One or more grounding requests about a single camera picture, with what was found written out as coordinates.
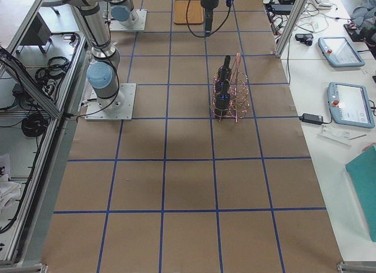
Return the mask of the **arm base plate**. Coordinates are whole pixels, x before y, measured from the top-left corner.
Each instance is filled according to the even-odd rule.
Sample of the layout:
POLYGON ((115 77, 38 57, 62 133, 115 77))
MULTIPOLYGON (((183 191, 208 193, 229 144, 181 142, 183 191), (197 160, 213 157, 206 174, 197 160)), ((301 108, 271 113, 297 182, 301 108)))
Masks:
POLYGON ((111 10, 110 30, 112 32, 143 32, 146 26, 146 9, 134 9, 132 11, 127 8, 111 10))
POLYGON ((92 89, 91 98, 96 100, 88 104, 85 119, 88 121, 132 120, 136 86, 135 83, 121 83, 117 96, 107 100, 98 99, 95 90, 92 89))

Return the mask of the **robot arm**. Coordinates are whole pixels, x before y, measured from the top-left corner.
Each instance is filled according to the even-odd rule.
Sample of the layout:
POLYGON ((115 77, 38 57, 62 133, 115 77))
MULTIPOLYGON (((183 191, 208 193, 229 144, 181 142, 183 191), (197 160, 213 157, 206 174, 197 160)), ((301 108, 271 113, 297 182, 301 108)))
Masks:
POLYGON ((136 85, 119 82, 118 65, 120 54, 112 43, 108 24, 103 20, 100 2, 114 3, 124 7, 124 19, 132 21, 132 0, 61 0, 70 5, 78 26, 89 41, 90 59, 86 81, 96 95, 96 106, 88 108, 83 116, 87 120, 131 119, 136 85))

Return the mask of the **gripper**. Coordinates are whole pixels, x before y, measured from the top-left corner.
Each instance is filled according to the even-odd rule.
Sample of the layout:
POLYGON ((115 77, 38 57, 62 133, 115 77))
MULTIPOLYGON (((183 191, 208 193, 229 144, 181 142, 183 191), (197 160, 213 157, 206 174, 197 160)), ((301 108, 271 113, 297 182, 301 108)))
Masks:
MULTIPOLYGON (((200 0, 200 4, 204 9, 204 35, 210 36, 212 32, 213 11, 219 5, 219 0, 200 0)), ((226 6, 231 8, 233 0, 226 0, 226 6)))

